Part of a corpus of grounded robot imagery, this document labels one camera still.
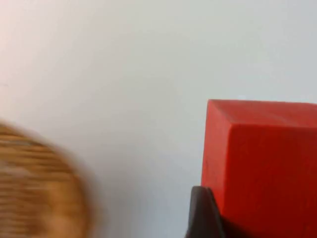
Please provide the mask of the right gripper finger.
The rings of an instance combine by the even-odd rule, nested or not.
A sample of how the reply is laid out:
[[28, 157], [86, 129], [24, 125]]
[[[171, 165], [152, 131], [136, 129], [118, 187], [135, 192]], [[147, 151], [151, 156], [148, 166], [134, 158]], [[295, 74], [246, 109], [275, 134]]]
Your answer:
[[185, 238], [225, 238], [222, 219], [210, 188], [191, 189], [188, 227]]

